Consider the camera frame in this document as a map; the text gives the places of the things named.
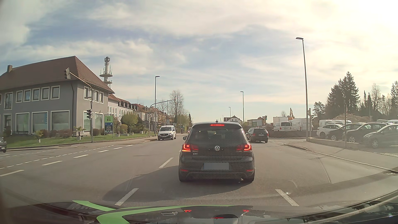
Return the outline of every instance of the grass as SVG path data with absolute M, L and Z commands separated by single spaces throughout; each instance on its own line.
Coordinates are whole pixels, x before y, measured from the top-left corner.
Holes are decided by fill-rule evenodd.
M 94 141 L 121 140 L 121 139 L 139 138 L 146 136 L 148 136 L 148 134 L 134 134 L 129 136 L 120 135 L 120 137 L 114 134 L 113 137 L 112 135 L 94 136 Z M 81 140 L 77 140 L 76 137 L 70 137 L 70 138 L 52 137 L 52 138 L 42 138 L 40 141 L 41 142 L 39 143 L 39 141 L 36 138 L 32 139 L 29 138 L 29 136 L 27 136 L 27 138 L 22 138 L 21 136 L 11 136 L 7 138 L 7 148 L 91 142 L 91 136 L 86 136 L 86 137 L 82 136 Z

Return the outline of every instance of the taillight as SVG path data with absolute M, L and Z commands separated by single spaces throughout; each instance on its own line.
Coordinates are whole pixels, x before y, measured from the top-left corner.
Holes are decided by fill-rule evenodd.
M 250 143 L 246 143 L 243 145 L 238 145 L 236 147 L 237 151 L 251 151 L 252 150 L 252 145 Z
M 183 152 L 198 151 L 198 146 L 197 145 L 192 145 L 192 144 L 189 144 L 189 143 L 184 143 L 182 145 L 181 151 L 183 151 Z

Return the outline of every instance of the license plate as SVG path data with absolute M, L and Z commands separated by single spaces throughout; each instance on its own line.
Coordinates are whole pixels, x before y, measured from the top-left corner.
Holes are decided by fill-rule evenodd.
M 229 170 L 229 163 L 204 163 L 204 170 Z

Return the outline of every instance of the traffic light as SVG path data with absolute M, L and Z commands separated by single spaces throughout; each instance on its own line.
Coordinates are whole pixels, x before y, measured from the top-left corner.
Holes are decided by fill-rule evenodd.
M 70 72 L 69 72 L 69 68 L 65 69 L 65 79 L 70 79 Z
M 91 119 L 91 115 L 92 115 L 92 111 L 91 110 L 87 110 L 87 118 Z

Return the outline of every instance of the sign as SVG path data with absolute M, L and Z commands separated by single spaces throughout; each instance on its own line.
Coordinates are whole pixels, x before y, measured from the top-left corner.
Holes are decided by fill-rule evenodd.
M 105 134 L 113 134 L 113 115 L 105 115 Z

